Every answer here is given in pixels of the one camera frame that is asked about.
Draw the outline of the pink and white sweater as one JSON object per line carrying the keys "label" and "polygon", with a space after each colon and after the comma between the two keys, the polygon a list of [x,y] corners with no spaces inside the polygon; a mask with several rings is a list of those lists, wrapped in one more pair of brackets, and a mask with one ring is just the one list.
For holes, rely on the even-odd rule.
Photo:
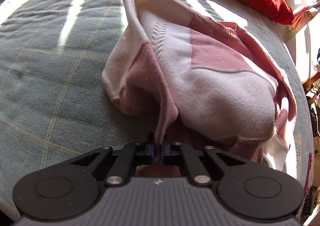
{"label": "pink and white sweater", "polygon": [[231,153],[282,170],[297,104],[285,72],[236,23],[214,21],[179,0],[123,0],[127,28],[102,73],[127,115],[159,109],[155,141],[183,125]]}

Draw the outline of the green plaid bed blanket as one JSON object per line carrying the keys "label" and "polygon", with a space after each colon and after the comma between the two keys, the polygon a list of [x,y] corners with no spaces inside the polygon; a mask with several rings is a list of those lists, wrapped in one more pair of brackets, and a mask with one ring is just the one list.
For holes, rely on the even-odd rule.
{"label": "green plaid bed blanket", "polygon": [[[297,120],[284,172],[311,185],[308,104],[276,25],[237,0],[180,0],[215,21],[237,23],[289,79]],[[1,0],[1,211],[20,214],[12,190],[24,175],[102,146],[143,142],[158,114],[131,117],[110,101],[101,80],[127,27],[122,0]]]}

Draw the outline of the wooden chair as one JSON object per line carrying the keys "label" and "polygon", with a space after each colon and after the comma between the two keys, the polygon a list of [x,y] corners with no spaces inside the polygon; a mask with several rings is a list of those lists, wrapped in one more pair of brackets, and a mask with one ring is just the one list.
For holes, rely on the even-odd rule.
{"label": "wooden chair", "polygon": [[[310,106],[316,101],[316,99],[319,95],[319,87],[316,87],[319,79],[320,79],[320,74],[319,74],[319,72],[317,72],[313,76],[309,77],[307,80],[302,82],[302,87],[303,87],[304,93],[306,95],[308,105],[310,105]],[[312,90],[316,90],[316,92],[313,94],[313,96],[312,97],[307,96],[307,94]]]}

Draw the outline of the right orange curtain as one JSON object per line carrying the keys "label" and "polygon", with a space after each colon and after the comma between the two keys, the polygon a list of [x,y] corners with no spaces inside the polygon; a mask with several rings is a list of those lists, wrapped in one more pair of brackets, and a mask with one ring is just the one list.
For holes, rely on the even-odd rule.
{"label": "right orange curtain", "polygon": [[291,32],[295,32],[296,30],[298,30],[298,28],[300,27],[300,25],[302,24],[302,22],[305,18],[308,18],[309,20],[311,20],[313,18],[313,15],[310,12],[310,10],[312,8],[319,9],[319,1],[314,2],[311,5],[303,6],[299,9],[295,10],[293,12],[293,22],[291,24],[289,24],[289,26],[287,28]]}

